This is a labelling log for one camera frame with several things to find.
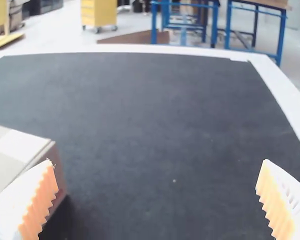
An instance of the blue metal frame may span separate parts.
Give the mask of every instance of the blue metal frame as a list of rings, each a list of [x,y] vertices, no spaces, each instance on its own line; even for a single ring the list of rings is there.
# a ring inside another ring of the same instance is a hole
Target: blue metal frame
[[[242,4],[249,4],[254,5],[255,9],[247,9],[244,7],[237,7],[233,6],[233,3],[242,3]],[[264,7],[268,9],[274,9],[278,10],[280,14],[270,13],[259,10],[259,7]],[[251,11],[254,12],[254,24],[253,24],[253,32],[242,32],[242,31],[233,31],[231,30],[231,16],[232,16],[232,9],[241,9],[245,11]],[[279,39],[278,39],[278,45],[276,54],[268,53],[268,52],[260,52],[255,51],[256,46],[256,40],[257,40],[257,28],[258,28],[258,14],[267,14],[271,16],[276,16],[280,18],[280,30],[279,30]],[[226,26],[225,26],[225,40],[224,40],[224,48],[229,50],[237,50],[237,51],[244,51],[244,52],[254,52],[254,53],[261,53],[266,54],[271,58],[275,59],[275,62],[278,66],[280,66],[281,58],[282,58],[282,51],[283,51],[283,45],[284,45],[284,36],[285,36],[285,28],[286,28],[286,19],[287,19],[287,10],[274,7],[274,6],[268,6],[264,4],[259,4],[255,2],[245,1],[245,0],[228,0],[227,10],[226,10]],[[245,46],[245,49],[240,48],[233,48],[230,47],[230,35],[231,33],[235,33],[235,35],[238,37],[238,39],[241,41],[241,43]],[[251,45],[247,44],[247,41],[242,35],[251,35],[252,36],[252,43]]]
[[[201,22],[202,10],[212,9],[212,30],[211,30],[211,47],[214,48],[218,40],[218,13],[219,13],[219,1],[217,0],[199,0],[200,4],[192,3],[175,3],[170,2],[170,0],[161,0],[161,1],[152,1],[151,2],[151,11],[152,11],[152,29],[151,29],[151,43],[157,43],[157,12],[158,5],[161,5],[161,31],[164,29],[174,29],[181,31],[181,45],[186,45],[186,34],[187,31],[202,31],[201,39],[202,42],[206,41],[206,32],[207,32],[207,23],[206,20],[204,24]],[[198,8],[197,15],[183,15],[183,21],[181,22],[171,22],[171,16],[181,16],[179,13],[172,13],[170,11],[170,6],[191,6]],[[188,23],[189,17],[195,17],[196,23]]]

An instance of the dark gray mat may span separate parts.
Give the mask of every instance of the dark gray mat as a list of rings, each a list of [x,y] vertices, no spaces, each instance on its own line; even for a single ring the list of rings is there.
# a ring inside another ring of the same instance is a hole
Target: dark gray mat
[[[272,240],[262,160],[300,180],[300,143],[248,62],[4,57],[0,125],[58,143],[70,199],[42,240]]]

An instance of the concrete floor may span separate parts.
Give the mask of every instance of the concrete floor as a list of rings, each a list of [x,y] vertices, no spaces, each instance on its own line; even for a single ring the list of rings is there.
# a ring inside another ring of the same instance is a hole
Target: concrete floor
[[[225,13],[220,12],[219,16],[218,25],[222,27],[225,25]],[[94,34],[93,29],[89,27],[82,31],[80,0],[67,0],[59,10],[27,19],[26,26],[19,30],[25,33],[26,38],[12,44],[7,50],[95,45],[98,39],[151,29],[151,17],[141,13],[120,13],[117,22],[116,32],[105,28],[101,34]],[[251,31],[252,26],[253,19],[247,16],[243,21],[242,16],[238,15],[232,22],[232,28],[237,30]],[[256,48],[260,51],[275,52],[278,33],[277,25],[260,22]],[[217,47],[222,48],[223,44],[220,43]],[[300,31],[286,29],[281,69],[300,90]]]

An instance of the orange foam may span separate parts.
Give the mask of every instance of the orange foam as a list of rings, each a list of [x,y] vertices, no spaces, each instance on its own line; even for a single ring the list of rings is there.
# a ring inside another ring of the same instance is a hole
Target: orange foam
[[[300,240],[300,182],[265,159],[255,186],[276,240]]]
[[[0,240],[38,240],[58,190],[49,160],[13,181],[0,194]]]

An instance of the table leg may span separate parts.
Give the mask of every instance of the table leg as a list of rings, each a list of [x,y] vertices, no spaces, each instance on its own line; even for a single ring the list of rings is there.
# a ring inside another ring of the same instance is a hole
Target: table leg
[[[151,44],[157,44],[157,4],[151,4],[151,12],[152,12]]]
[[[230,49],[230,34],[231,34],[231,14],[232,14],[232,1],[228,0],[226,8],[226,25],[225,25],[225,37],[224,37],[224,48]]]
[[[259,6],[255,6],[255,13],[254,13],[254,25],[253,25],[253,38],[252,38],[252,47],[254,48],[256,46],[257,41],[257,29],[258,29],[258,13]]]
[[[207,0],[205,0],[203,2],[204,5],[208,5],[209,2]],[[206,38],[207,38],[207,25],[208,25],[208,18],[209,18],[209,10],[208,8],[204,7],[203,8],[203,20],[200,22],[200,24],[202,24],[202,42],[205,43],[206,42]]]
[[[216,47],[218,40],[218,11],[219,6],[217,1],[213,2],[213,16],[212,16],[212,34],[211,34],[211,48]]]
[[[281,11],[279,40],[278,40],[278,47],[276,50],[276,58],[275,58],[276,64],[278,66],[280,66],[280,64],[281,64],[282,50],[284,47],[286,19],[287,19],[287,11],[285,9],[283,9]]]

